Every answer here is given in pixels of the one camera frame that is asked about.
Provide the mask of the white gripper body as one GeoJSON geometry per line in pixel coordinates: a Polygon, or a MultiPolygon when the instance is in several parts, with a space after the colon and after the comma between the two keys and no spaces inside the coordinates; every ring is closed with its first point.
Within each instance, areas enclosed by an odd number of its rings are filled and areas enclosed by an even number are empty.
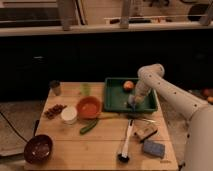
{"type": "Polygon", "coordinates": [[[144,101],[145,97],[150,93],[151,87],[146,85],[142,80],[139,80],[135,86],[135,97],[136,103],[144,101]]]}

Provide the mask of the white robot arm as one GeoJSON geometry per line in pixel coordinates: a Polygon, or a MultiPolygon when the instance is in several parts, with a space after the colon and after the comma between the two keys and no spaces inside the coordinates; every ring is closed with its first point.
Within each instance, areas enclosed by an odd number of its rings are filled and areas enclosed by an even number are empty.
{"type": "Polygon", "coordinates": [[[213,105],[169,83],[161,64],[141,67],[135,96],[143,101],[151,89],[159,93],[188,121],[188,137],[181,171],[213,171],[213,105]]]}

